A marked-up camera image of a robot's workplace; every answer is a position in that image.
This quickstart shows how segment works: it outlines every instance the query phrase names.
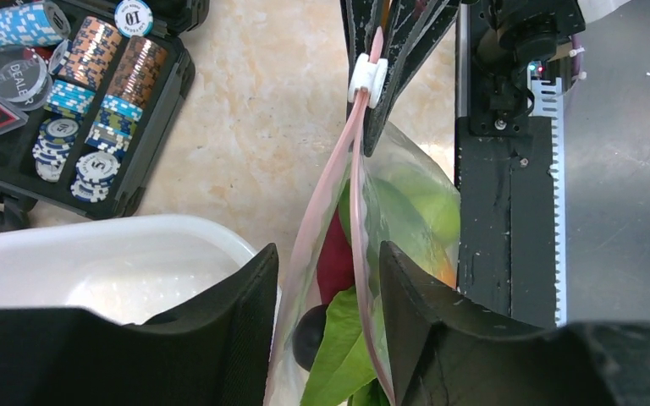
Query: black plastic case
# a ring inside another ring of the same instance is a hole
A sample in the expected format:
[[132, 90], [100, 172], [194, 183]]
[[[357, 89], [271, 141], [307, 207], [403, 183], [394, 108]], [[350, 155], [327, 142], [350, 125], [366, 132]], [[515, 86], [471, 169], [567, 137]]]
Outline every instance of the black plastic case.
[[[53, 1], [69, 18], [72, 27], [71, 39], [83, 19], [89, 15], [115, 25], [113, 12], [118, 1]], [[84, 123], [57, 183], [48, 183], [39, 178], [34, 157], [31, 155], [38, 129], [52, 113], [43, 108], [30, 112], [26, 126], [0, 136], [0, 203], [3, 204], [0, 210], [0, 231], [29, 227], [28, 212], [38, 201], [60, 206], [94, 220], [131, 216], [138, 209], [151, 172], [196, 74], [190, 54], [178, 35], [201, 25], [209, 8], [209, 0], [146, 2], [154, 16], [153, 30], [147, 38], [165, 47], [168, 50], [168, 59], [144, 109], [143, 118], [138, 123], [130, 147], [121, 160], [120, 170], [113, 180], [107, 198], [98, 203], [77, 200], [71, 195], [70, 185], [76, 176], [75, 163], [78, 159], [96, 151], [85, 144], [85, 139], [98, 112], [98, 108], [94, 107], [101, 104], [108, 83], [118, 66], [118, 60], [128, 43], [126, 38], [121, 42], [107, 76], [96, 92], [91, 109], [85, 115]]]

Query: beige marble surface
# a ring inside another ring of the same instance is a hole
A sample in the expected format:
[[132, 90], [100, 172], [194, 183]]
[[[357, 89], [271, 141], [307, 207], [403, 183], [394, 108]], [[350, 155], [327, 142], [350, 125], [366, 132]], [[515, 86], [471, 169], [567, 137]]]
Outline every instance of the beige marble surface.
[[[196, 80], [138, 215], [220, 222], [284, 263], [344, 125], [347, 62], [338, 2], [214, 0], [184, 34]], [[391, 121], [450, 175], [454, 29], [408, 85]], [[37, 227], [84, 222], [47, 204]]]

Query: gray floor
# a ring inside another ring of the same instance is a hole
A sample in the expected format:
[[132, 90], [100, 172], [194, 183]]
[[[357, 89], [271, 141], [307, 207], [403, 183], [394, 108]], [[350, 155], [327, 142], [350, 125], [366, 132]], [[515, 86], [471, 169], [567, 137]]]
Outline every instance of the gray floor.
[[565, 149], [569, 319], [650, 320], [650, 0], [581, 35]]

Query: white plastic bin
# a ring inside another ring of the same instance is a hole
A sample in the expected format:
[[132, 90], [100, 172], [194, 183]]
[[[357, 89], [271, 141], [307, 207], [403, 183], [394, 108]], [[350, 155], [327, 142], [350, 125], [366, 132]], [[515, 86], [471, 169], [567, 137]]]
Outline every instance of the white plastic bin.
[[85, 307], [138, 324], [232, 275], [256, 253], [220, 224], [181, 215], [1, 233], [0, 308]]

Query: red pepper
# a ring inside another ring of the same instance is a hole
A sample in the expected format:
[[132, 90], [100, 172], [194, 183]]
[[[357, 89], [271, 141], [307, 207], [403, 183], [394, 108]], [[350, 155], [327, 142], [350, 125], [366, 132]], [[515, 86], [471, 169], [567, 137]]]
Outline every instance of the red pepper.
[[329, 305], [336, 294], [355, 286], [352, 248], [345, 237], [337, 210], [325, 234], [320, 258], [317, 259], [317, 286], [324, 305]]

